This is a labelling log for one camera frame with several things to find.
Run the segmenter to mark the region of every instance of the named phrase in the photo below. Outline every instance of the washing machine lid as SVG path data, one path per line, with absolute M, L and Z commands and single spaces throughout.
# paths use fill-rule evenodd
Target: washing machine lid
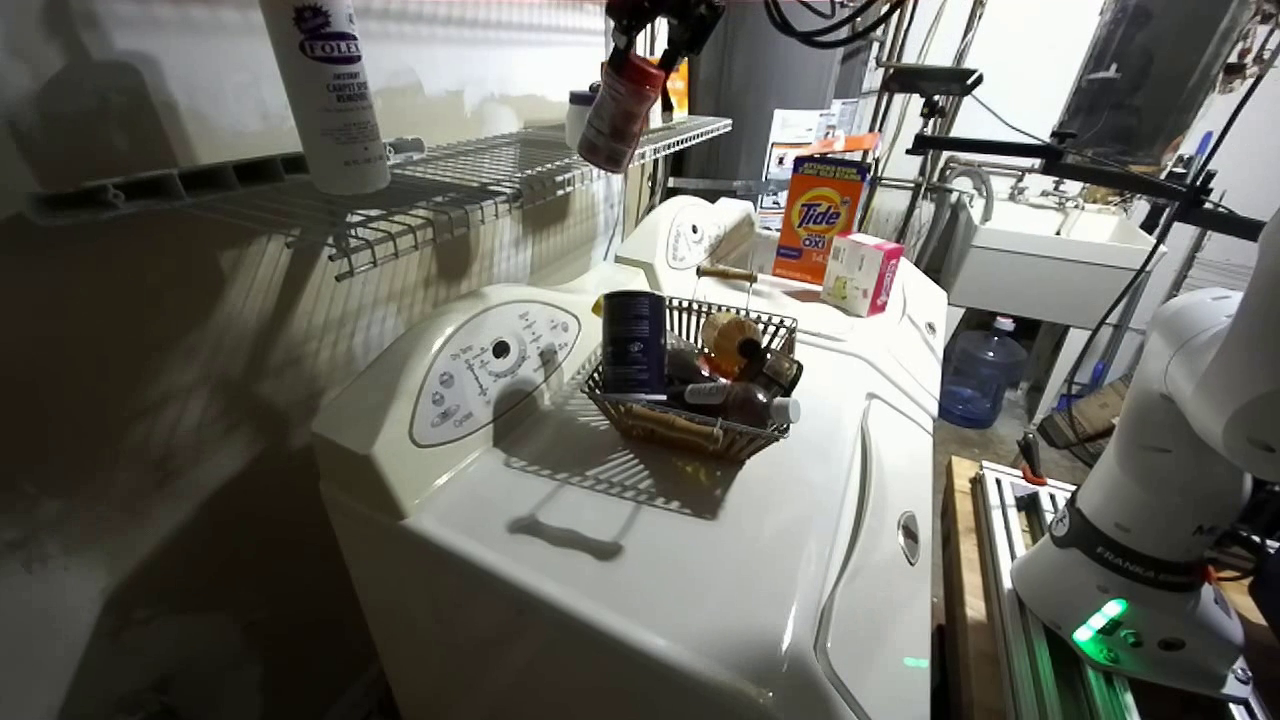
M 928 662 L 933 567 L 903 561 L 895 523 L 933 513 L 936 362 L 909 351 L 924 351 L 915 379 L 899 339 L 880 335 L 895 323 L 851 332 L 823 323 L 827 309 L 788 313 L 808 328 L 801 426 L 747 466 L 632 447 L 573 397 L 508 416 L 495 447 L 434 489 L 408 531 L 773 712 L 924 702 L 928 673 L 903 657 Z

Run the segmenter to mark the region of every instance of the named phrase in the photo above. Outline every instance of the blue bottle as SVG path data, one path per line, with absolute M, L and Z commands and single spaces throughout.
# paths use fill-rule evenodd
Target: blue bottle
M 1021 386 L 1027 351 L 1011 339 L 1011 321 L 995 315 L 993 332 L 960 332 L 944 362 L 942 416 L 960 430 L 993 430 L 1005 393 Z

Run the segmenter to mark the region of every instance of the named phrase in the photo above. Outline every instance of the green light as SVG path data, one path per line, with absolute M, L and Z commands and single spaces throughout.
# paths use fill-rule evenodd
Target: green light
M 1109 601 L 1106 609 L 1097 609 L 1075 634 L 1071 634 L 1071 639 L 1075 646 L 1089 646 L 1089 639 L 1097 639 L 1097 634 L 1106 634 L 1118 617 L 1124 617 L 1130 614 L 1130 601 Z

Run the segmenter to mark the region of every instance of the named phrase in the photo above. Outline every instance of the white bottle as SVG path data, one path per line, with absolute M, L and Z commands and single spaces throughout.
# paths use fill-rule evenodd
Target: white bottle
M 303 139 L 312 186 L 329 198 L 387 188 L 352 0 L 259 0 Z

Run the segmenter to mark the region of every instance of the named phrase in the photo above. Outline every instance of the washing machine control panel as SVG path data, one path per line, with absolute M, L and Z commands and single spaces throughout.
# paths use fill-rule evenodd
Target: washing machine control panel
M 580 339 L 575 313 L 543 300 L 488 303 L 438 349 L 412 409 L 412 441 L 457 445 L 534 397 Z

